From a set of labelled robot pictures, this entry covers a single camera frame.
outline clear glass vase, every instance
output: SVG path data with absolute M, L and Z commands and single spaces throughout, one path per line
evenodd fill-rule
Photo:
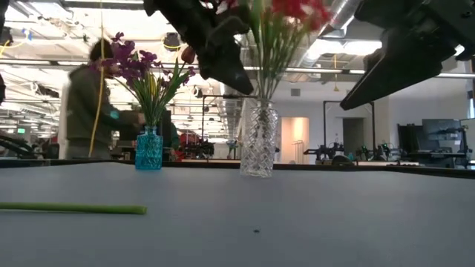
M 278 114 L 269 100 L 259 99 L 246 111 L 240 173 L 271 177 L 274 166 Z
M 162 168 L 163 138 L 157 135 L 157 127 L 145 127 L 145 133 L 137 137 L 135 168 L 160 170 Z

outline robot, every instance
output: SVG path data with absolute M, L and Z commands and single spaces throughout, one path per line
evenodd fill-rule
M 475 6 L 466 0 L 363 0 L 355 18 L 384 28 L 382 48 L 366 56 L 365 74 L 340 106 L 346 111 L 439 75 L 475 54 Z
M 247 6 L 230 7 L 222 13 L 220 0 L 144 0 L 148 16 L 160 11 L 197 54 L 200 75 L 216 79 L 249 95 L 252 84 L 240 61 L 240 46 L 234 35 L 249 32 Z

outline flower stem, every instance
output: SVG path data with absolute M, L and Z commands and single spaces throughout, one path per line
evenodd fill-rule
M 147 207 L 140 205 L 85 205 L 47 202 L 0 202 L 0 210 L 62 211 L 100 214 L 141 214 Z

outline desk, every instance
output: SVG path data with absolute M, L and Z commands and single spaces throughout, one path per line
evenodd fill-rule
M 138 204 L 148 213 L 2 211 L 0 266 L 473 267 L 474 192 L 471 179 L 388 171 L 253 179 L 238 169 L 112 162 L 4 168 L 0 201 Z

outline blue glass vase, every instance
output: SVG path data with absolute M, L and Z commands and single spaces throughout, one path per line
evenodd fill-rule
M 135 168 L 160 170 L 162 168 L 163 138 L 157 135 L 157 127 L 145 127 L 145 133 L 137 137 Z

